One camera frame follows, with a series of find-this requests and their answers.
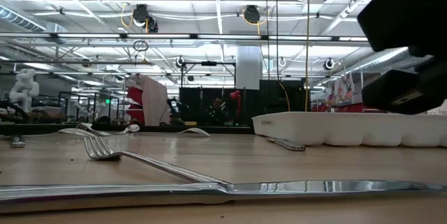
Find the table surface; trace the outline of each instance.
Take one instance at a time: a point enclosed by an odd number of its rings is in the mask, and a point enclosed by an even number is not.
[[[0,140],[0,185],[184,183],[129,158],[90,160],[81,139]],[[447,184],[447,150],[408,147],[307,147],[293,152],[255,135],[142,133],[107,139],[127,150],[233,183],[306,179],[396,179]],[[0,216],[7,223],[447,223],[447,195],[362,197],[223,205],[131,207]]]

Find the fork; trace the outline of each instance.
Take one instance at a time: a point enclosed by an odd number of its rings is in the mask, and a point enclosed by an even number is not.
[[[230,184],[227,181],[223,181],[199,172],[194,172],[183,167],[172,165],[167,162],[159,161],[153,158],[142,156],[132,153],[130,151],[113,151],[100,137],[96,137],[92,134],[84,135],[84,145],[89,157],[92,160],[119,160],[121,156],[129,157],[134,160],[138,160],[152,167],[160,169],[164,172],[170,173],[177,177],[186,179],[187,181],[197,182],[216,182],[220,184]]]

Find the white tray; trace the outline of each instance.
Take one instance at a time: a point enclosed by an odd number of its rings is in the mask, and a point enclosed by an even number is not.
[[[447,117],[282,112],[253,118],[255,134],[301,145],[447,147]]]

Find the red object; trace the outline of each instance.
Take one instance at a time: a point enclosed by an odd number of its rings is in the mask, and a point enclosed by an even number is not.
[[[236,99],[237,99],[236,116],[238,117],[238,116],[239,116],[239,113],[240,113],[240,91],[237,90],[237,91],[235,91],[235,92],[230,93],[230,97],[231,97],[231,99],[233,99],[233,100],[236,100]]]
[[[129,109],[130,110],[128,110],[126,113],[129,114],[136,121],[140,122],[140,124],[144,125],[145,113],[142,110],[142,106],[139,106],[137,104],[131,104],[131,106],[129,106]]]
[[[127,97],[132,98],[132,100],[137,102],[139,105],[142,105],[142,90],[131,87],[127,91]]]
[[[136,121],[140,122],[140,124],[145,125],[145,113],[142,110],[142,90],[137,89],[135,87],[129,88],[127,91],[127,97],[131,98],[135,102],[137,102],[139,105],[131,104],[129,109],[141,109],[138,111],[129,110],[126,113],[129,114],[132,118],[134,118]]]

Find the ceiling duct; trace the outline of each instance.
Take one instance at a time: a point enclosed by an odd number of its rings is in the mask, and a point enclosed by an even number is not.
[[[31,18],[23,10],[18,10],[12,7],[7,1],[0,0],[0,19],[14,24],[22,29],[30,32],[45,32],[45,33],[64,33],[67,32],[65,28],[54,22],[46,22]],[[61,38],[46,38],[46,41],[63,44],[65,39]]]

